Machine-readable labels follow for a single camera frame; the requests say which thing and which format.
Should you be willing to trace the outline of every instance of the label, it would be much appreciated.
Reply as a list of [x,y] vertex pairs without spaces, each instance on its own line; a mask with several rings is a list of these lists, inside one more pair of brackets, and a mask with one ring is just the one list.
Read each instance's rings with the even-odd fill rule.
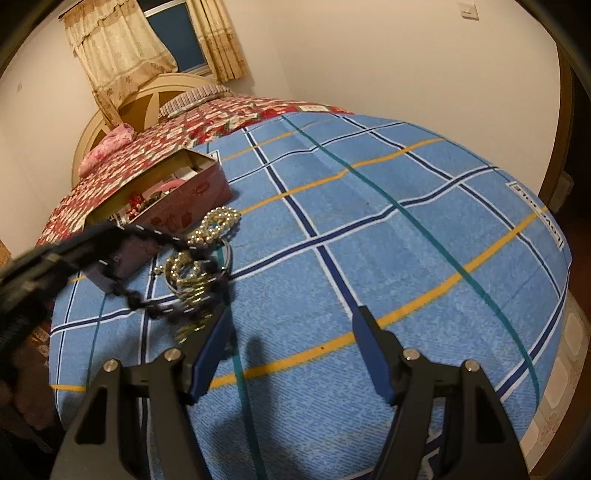
[[220,151],[219,150],[214,150],[213,152],[208,153],[207,156],[214,159],[215,161],[220,161]]
[[525,189],[521,185],[519,185],[519,183],[517,183],[516,181],[512,181],[506,185],[511,190],[513,190],[525,203],[527,203],[527,205],[530,206],[530,208],[535,212],[535,214],[540,218],[540,220],[544,222],[544,225],[548,229],[550,235],[552,235],[552,238],[556,242],[556,245],[560,250],[562,250],[562,247],[564,247],[564,238],[554,225],[554,222],[552,218],[550,218],[550,215],[543,211],[542,208],[536,202],[533,201],[533,199],[528,195]]

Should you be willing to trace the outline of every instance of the blue plaid bedspread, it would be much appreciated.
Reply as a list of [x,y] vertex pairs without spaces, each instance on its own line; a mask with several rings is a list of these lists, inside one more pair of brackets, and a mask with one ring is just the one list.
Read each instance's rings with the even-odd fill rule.
[[[356,478],[376,462],[393,411],[351,334],[360,304],[433,361],[479,360],[524,434],[556,356],[571,261],[535,195],[430,131],[370,116],[294,113],[195,150],[219,151],[243,212],[232,238],[238,351],[190,409],[215,479]],[[129,286],[170,301],[155,264]],[[69,284],[50,349],[64,423],[107,359],[149,362],[173,344],[163,322],[89,280]],[[423,476],[441,419],[438,405]],[[141,421],[161,478],[146,401]]]

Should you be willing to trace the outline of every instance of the floor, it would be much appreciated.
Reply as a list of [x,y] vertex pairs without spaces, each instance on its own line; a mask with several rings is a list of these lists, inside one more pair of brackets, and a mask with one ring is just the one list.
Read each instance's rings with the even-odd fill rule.
[[[573,256],[569,289],[587,319],[591,319],[591,210],[584,195],[570,196],[556,219],[569,243]],[[552,442],[531,472],[533,478],[545,478],[572,443],[580,425],[591,411],[591,355],[583,366],[570,407]]]

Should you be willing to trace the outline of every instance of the light switch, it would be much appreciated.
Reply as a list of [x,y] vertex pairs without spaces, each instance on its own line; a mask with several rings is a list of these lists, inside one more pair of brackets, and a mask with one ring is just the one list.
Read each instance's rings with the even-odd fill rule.
[[457,6],[460,7],[462,17],[467,18],[468,20],[478,20],[478,10],[476,10],[476,5],[458,3]]

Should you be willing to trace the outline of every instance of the jewelry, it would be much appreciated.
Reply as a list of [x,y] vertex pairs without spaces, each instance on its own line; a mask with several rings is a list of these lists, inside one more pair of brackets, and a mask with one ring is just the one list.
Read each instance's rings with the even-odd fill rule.
[[[214,208],[205,215],[201,225],[187,235],[187,243],[191,245],[214,247],[218,242],[223,245],[224,266],[221,273],[218,273],[219,276],[228,275],[232,265],[232,248],[223,236],[236,225],[240,217],[240,212],[231,207]],[[210,285],[220,280],[218,276],[211,273],[216,270],[217,265],[213,260],[193,261],[189,252],[185,250],[171,255],[164,265],[159,265],[152,271],[154,275],[164,275],[166,285],[179,300],[201,312],[195,322],[178,330],[179,343],[184,342],[190,332],[203,328],[207,318],[211,316],[207,304],[212,298]]]

